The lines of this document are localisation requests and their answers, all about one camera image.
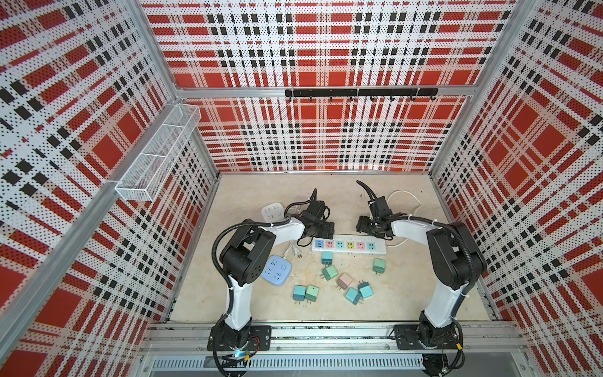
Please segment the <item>green plug adapter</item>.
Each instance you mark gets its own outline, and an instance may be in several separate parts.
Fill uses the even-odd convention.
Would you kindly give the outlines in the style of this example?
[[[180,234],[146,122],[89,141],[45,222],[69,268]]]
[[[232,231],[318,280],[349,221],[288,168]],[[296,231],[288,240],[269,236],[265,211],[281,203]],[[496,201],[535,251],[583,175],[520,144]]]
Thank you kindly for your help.
[[[372,271],[376,274],[383,274],[386,271],[386,261],[384,259],[374,259]]]
[[[338,270],[333,265],[329,265],[322,270],[322,277],[326,281],[330,281],[339,275]]]
[[[309,303],[315,303],[318,299],[320,289],[314,285],[308,285],[306,287],[305,300]]]

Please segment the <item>teal plug adapter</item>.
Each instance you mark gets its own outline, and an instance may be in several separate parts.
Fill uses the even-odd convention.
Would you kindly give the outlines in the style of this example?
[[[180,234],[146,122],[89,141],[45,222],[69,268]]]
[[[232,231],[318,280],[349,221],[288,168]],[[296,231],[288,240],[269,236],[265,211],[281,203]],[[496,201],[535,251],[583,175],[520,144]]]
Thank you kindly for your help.
[[[368,282],[359,283],[358,291],[361,294],[362,299],[367,299],[374,295],[372,286],[370,286]]]
[[[292,298],[297,303],[303,302],[306,299],[306,286],[295,285]]]
[[[331,265],[333,263],[333,254],[330,251],[323,251],[321,253],[321,263],[323,265]]]
[[[361,299],[362,299],[362,295],[361,295],[361,293],[360,293],[358,290],[356,290],[354,287],[350,287],[350,288],[348,289],[348,291],[346,292],[346,294],[345,294],[345,299],[346,299],[346,300],[347,300],[349,303],[351,303],[351,304],[353,304],[354,306],[356,306],[356,305],[359,303],[359,301],[361,301]]]

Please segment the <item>long white power strip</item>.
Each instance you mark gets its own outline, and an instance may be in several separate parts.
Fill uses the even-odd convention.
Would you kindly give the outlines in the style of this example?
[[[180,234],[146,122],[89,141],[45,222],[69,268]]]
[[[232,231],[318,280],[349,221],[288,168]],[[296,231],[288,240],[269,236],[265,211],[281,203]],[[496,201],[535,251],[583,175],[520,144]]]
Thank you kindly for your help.
[[[312,251],[385,255],[387,247],[385,240],[366,235],[335,234],[332,240],[315,238],[311,243]]]

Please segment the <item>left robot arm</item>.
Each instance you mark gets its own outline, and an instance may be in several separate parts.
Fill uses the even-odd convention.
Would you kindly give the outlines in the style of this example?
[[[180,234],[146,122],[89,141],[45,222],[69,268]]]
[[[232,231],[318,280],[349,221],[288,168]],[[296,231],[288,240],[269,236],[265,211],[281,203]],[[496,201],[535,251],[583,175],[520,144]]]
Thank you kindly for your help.
[[[251,297],[274,246],[306,238],[331,239],[334,223],[324,201],[307,199],[284,208],[268,221],[246,219],[221,231],[213,242],[211,260],[227,284],[227,306],[217,325],[242,331],[251,324]]]

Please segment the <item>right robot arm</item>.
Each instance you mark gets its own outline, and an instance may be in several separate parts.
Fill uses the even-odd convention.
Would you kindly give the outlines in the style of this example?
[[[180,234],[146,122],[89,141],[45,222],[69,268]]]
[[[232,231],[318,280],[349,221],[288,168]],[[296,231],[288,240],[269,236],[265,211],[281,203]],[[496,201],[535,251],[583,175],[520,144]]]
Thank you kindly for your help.
[[[356,230],[383,240],[404,238],[426,245],[437,285],[420,322],[429,330],[449,328],[464,298],[473,289],[487,262],[468,227],[461,222],[443,223],[411,214],[393,213],[385,197],[378,197],[364,182],[369,216],[359,217]]]

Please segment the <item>white square power strip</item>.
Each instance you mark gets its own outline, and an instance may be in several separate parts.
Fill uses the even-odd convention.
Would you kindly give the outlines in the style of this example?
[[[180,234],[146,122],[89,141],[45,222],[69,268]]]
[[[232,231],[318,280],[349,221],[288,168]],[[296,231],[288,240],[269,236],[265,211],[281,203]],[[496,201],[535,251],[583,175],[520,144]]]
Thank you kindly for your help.
[[[276,202],[262,208],[261,214],[265,222],[276,223],[285,220],[285,209],[283,204]]]

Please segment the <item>blue square power strip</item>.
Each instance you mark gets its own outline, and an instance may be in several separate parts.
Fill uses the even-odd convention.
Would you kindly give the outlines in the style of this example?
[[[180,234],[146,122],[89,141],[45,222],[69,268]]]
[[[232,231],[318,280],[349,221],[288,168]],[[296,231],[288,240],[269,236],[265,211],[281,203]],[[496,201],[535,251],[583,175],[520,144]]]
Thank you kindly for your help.
[[[291,270],[292,265],[289,261],[278,255],[272,255],[265,264],[261,277],[270,284],[281,287],[289,278]]]

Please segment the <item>pink plug adapter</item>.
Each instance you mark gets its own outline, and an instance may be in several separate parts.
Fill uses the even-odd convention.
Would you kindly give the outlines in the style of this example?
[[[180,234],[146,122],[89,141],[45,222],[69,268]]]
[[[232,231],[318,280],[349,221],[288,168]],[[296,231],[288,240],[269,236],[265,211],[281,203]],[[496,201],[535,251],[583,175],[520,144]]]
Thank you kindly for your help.
[[[342,273],[337,279],[337,287],[342,290],[347,290],[353,283],[353,278],[351,278],[348,273]]]

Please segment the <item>teal plug adapter front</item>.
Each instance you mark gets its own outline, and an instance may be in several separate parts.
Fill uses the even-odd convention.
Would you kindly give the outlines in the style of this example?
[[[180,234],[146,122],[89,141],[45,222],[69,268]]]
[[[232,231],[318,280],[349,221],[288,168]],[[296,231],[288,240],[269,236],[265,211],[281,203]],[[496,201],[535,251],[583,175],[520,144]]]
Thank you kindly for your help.
[[[348,291],[346,292],[346,294],[345,294],[345,299],[346,299],[346,300],[347,300],[349,303],[351,303],[351,304],[353,304],[354,306],[356,306],[356,305],[359,303],[359,301],[361,301],[361,299],[362,299],[362,295],[361,295],[361,293],[360,293],[358,290],[356,290],[354,287],[350,287],[350,288],[348,289]]]

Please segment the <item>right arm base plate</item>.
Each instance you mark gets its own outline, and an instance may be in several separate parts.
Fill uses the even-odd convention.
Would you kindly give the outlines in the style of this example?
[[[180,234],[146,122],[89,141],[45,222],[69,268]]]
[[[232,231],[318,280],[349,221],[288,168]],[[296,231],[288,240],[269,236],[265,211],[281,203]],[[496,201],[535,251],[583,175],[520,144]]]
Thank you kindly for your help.
[[[454,325],[433,328],[429,323],[395,325],[394,340],[399,350],[456,350],[459,342]]]

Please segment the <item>black hook rail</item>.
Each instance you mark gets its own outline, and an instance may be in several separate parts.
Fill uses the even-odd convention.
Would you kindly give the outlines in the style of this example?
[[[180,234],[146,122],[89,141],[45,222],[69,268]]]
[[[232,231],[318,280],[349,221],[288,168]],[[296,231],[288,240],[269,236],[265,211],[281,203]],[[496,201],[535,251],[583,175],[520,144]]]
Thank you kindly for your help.
[[[289,89],[284,91],[286,98],[335,98],[335,97],[428,97],[438,95],[438,88],[401,88],[401,89]]]

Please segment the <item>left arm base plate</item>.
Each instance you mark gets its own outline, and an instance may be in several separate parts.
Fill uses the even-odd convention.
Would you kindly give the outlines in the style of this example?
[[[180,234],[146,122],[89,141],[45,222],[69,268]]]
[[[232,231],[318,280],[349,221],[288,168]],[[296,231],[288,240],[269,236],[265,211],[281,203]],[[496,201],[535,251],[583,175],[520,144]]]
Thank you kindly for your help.
[[[269,325],[245,325],[240,331],[228,325],[215,325],[210,331],[207,351],[266,351],[270,349],[272,330]]]

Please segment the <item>aluminium front rail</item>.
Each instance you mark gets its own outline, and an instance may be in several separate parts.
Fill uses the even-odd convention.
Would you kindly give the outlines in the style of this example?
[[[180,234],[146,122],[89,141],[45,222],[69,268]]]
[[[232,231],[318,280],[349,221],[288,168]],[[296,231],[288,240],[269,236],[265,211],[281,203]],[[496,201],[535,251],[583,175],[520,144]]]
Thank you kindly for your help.
[[[505,321],[463,321],[463,350],[467,353],[513,353],[528,348],[519,330]],[[142,353],[201,354],[211,345],[212,324],[153,325],[140,345]],[[251,330],[249,349],[261,344],[264,353],[371,353],[456,351],[453,339],[433,349],[419,342],[413,321],[403,322],[258,322]]]

